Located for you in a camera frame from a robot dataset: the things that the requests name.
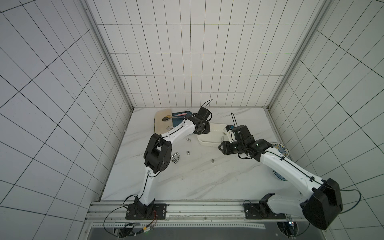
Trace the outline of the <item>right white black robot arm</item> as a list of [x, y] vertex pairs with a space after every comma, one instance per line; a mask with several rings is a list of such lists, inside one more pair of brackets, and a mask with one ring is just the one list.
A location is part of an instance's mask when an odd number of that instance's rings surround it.
[[219, 145], [224, 155], [246, 155], [279, 173], [291, 183], [298, 193], [294, 196], [282, 196], [268, 193], [259, 201], [262, 216], [286, 214], [305, 218], [320, 230], [326, 230], [343, 211], [339, 184], [329, 178], [311, 174], [289, 158], [281, 154], [269, 142], [259, 139], [246, 145], [243, 142], [225, 141]]

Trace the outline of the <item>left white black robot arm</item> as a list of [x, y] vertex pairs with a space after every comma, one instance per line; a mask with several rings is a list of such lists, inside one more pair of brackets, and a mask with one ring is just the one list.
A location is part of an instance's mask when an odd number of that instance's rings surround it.
[[205, 135], [210, 133], [210, 121], [200, 120], [191, 116], [174, 129], [150, 137], [144, 152], [145, 177], [142, 189], [135, 198], [135, 204], [140, 210], [146, 211], [154, 202], [153, 188], [157, 184], [158, 175], [171, 163], [173, 144], [189, 135]]

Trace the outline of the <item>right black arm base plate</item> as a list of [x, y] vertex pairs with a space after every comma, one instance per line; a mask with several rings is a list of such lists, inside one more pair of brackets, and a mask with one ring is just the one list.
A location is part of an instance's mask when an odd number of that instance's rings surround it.
[[285, 220], [285, 214], [275, 214], [267, 206], [245, 203], [245, 218], [247, 220]]

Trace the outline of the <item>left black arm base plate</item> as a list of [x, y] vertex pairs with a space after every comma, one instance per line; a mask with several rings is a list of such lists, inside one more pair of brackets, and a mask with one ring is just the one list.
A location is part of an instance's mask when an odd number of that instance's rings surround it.
[[164, 220], [166, 218], [167, 204], [150, 204], [149, 206], [129, 204], [126, 220]]

